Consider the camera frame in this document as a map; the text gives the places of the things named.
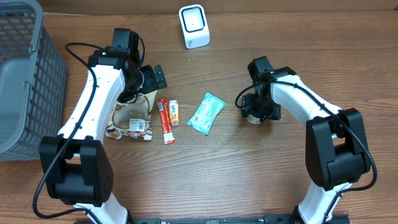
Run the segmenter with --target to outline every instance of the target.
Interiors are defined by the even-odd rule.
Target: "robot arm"
[[[305,86],[298,75],[286,75],[284,77],[278,78],[277,81],[289,82],[305,88],[334,114],[338,114],[339,110],[341,110],[340,107],[325,101],[311,89]],[[286,108],[287,111],[289,111],[304,127],[306,127],[308,120],[312,120],[317,116],[322,118],[330,116],[326,111],[322,110],[307,94],[298,88],[295,88],[294,86],[271,83],[271,97],[275,103]],[[311,181],[304,200],[298,205],[297,208],[302,221],[306,224],[321,223],[323,216],[336,193],[340,190],[350,188],[351,185],[351,183],[347,182],[337,185],[333,189],[326,191],[323,189],[323,187],[319,187],[313,181]],[[330,210],[328,218],[326,219],[327,221],[331,220],[331,214],[334,207],[337,205],[338,200]]]
[[[76,132],[73,138],[83,140],[86,136],[91,136],[93,140],[100,140],[103,143],[105,127],[112,112],[112,107],[126,84],[121,69],[114,69],[113,66],[109,65],[97,65],[93,67],[93,70],[97,77],[97,90],[81,124],[81,129]],[[92,89],[93,77],[90,71],[88,71],[86,86],[76,108],[65,126],[58,132],[58,135],[63,134],[64,138],[69,137],[77,119],[87,104]]]
[[[129,211],[118,203],[112,193],[113,170],[103,149],[103,135],[112,108],[116,100],[126,103],[139,93],[146,94],[167,87],[160,65],[154,69],[150,65],[141,66],[144,56],[139,58],[139,39],[129,29],[115,29],[112,46],[96,50],[88,59],[88,65],[96,76],[96,91],[71,143],[64,146],[93,91],[90,71],[70,119],[57,137],[45,136],[39,146],[44,172],[47,172],[60,148],[66,147],[63,157],[55,163],[45,180],[50,197],[75,208],[89,209],[102,224],[126,224],[131,219]],[[73,156],[80,157],[80,164],[67,163],[66,159]],[[91,214],[87,215],[97,224]]]
[[[291,223],[319,224],[325,216],[326,221],[330,221],[340,199],[337,198],[326,214],[333,197],[368,172],[370,161],[363,148],[353,142],[337,120],[313,98],[343,120],[367,148],[361,114],[354,108],[342,110],[325,101],[305,86],[289,67],[273,69],[267,57],[254,59],[248,70],[256,92],[242,97],[242,116],[252,123],[279,120],[283,106],[306,129],[305,163],[312,181],[304,200],[296,206]],[[334,146],[333,138],[345,138],[345,143]]]
[[[280,77],[277,81],[289,82],[297,84],[308,90],[316,99],[323,103],[334,114],[338,114],[340,107],[335,106],[319,97],[311,89],[304,85],[298,75],[286,75]],[[326,111],[322,110],[307,94],[293,86],[271,83],[272,100],[287,109],[301,124],[305,127],[305,123],[317,116],[330,116]]]

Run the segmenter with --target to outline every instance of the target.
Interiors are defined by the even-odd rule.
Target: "red wrapper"
[[[167,107],[167,99],[157,101],[157,107],[160,112],[160,120],[162,121],[164,144],[175,143],[172,133],[172,126],[170,124],[169,109]]]

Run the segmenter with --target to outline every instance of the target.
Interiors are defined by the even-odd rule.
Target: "wooden table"
[[[203,218],[290,213],[310,183],[305,130],[286,111],[280,121],[249,124],[234,105],[251,84],[247,65],[268,56],[274,68],[289,66],[312,90],[364,118],[379,180],[365,192],[346,194],[336,213],[352,223],[398,219],[398,12],[297,12],[209,14],[210,45],[187,50],[177,15],[46,17],[44,24],[69,69],[66,121],[86,82],[86,68],[66,53],[67,42],[107,46],[115,27],[145,41],[144,64],[161,64],[168,88],[157,94],[180,103],[177,143],[165,146],[157,110],[152,142],[105,138],[114,170],[113,192],[134,217]],[[87,59],[93,49],[74,47]],[[206,92],[226,102],[210,134],[186,123]],[[0,223],[72,223],[82,214],[41,220],[32,197],[42,176],[40,161],[0,165]],[[367,184],[371,174],[358,184]],[[41,194],[44,213],[70,208]]]

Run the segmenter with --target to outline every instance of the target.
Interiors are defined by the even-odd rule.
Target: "wire basket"
[[[0,2],[0,161],[39,159],[56,136],[68,75],[37,1]]]

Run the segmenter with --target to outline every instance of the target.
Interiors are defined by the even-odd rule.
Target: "light blue packet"
[[[224,101],[210,93],[206,93],[197,112],[188,121],[188,125],[192,125],[196,130],[208,135],[211,125],[224,108]]]

